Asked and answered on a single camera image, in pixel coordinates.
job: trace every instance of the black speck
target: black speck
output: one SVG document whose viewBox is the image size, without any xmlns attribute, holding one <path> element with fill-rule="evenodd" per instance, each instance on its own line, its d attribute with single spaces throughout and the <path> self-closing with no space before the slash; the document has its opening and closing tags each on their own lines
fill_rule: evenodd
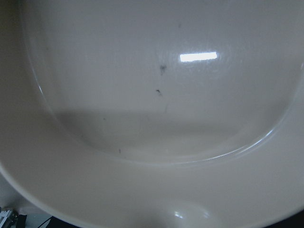
<svg viewBox="0 0 304 228">
<path fill-rule="evenodd" d="M 161 75 L 165 73 L 166 69 L 167 69 L 167 65 L 160 65 Z"/>
<path fill-rule="evenodd" d="M 162 93 L 161 93 L 161 91 L 159 89 L 157 89 L 155 91 L 157 92 L 158 96 L 162 96 Z"/>
</svg>

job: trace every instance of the black cable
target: black cable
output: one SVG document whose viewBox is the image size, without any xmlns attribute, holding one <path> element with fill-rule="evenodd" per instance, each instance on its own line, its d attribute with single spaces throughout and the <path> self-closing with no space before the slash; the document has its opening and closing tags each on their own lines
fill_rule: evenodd
<svg viewBox="0 0 304 228">
<path fill-rule="evenodd" d="M 49 221 L 52 217 L 49 217 L 47 220 L 45 220 L 40 226 L 38 226 L 37 228 L 42 227 L 43 224 L 45 224 L 47 221 Z"/>
</svg>

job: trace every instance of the wire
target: wire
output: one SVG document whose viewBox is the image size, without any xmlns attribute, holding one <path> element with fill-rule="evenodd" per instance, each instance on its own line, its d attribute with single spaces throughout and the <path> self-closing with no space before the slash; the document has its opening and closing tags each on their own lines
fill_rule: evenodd
<svg viewBox="0 0 304 228">
<path fill-rule="evenodd" d="M 45 224 L 47 221 L 49 221 L 52 217 L 49 217 L 47 220 L 45 220 L 40 226 L 38 226 L 37 228 L 42 227 L 43 224 Z"/>
</svg>

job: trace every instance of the glossy white surface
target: glossy white surface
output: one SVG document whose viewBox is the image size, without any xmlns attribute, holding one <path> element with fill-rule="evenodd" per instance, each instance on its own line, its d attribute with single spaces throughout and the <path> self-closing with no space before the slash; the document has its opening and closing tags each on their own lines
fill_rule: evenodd
<svg viewBox="0 0 304 228">
<path fill-rule="evenodd" d="M 30 182 L 9 156 L 0 170 L 36 205 L 88 228 L 260 227 L 303 208 L 303 1 L 20 11 L 1 133 Z"/>
</svg>

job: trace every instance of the white bowl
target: white bowl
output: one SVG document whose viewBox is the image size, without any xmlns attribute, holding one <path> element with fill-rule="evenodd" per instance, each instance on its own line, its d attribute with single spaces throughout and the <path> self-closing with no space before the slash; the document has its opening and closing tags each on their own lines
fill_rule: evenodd
<svg viewBox="0 0 304 228">
<path fill-rule="evenodd" d="M 303 1 L 0 10 L 0 171 L 46 212 L 257 228 L 304 207 Z"/>
</svg>

